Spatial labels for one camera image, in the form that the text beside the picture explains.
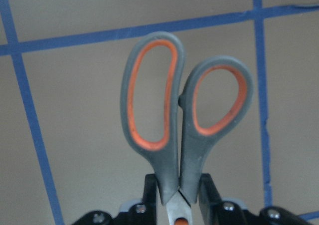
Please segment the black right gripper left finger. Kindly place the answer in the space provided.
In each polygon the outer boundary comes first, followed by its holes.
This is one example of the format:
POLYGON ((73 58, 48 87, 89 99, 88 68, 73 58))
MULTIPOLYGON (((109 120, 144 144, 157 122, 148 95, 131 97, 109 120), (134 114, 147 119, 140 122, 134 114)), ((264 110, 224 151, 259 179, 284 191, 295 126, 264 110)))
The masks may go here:
POLYGON ((144 193, 142 202, 145 205, 143 213, 144 225, 157 224, 157 179, 155 174, 145 176, 144 193))

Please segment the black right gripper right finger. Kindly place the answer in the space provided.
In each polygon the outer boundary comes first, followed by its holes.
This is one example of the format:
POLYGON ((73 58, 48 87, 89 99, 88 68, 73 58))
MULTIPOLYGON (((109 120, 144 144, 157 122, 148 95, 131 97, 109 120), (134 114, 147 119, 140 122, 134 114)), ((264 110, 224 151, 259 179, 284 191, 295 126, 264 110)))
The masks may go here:
POLYGON ((217 213, 222 198, 208 173, 202 174, 200 177, 198 201, 204 224, 218 225, 217 213))

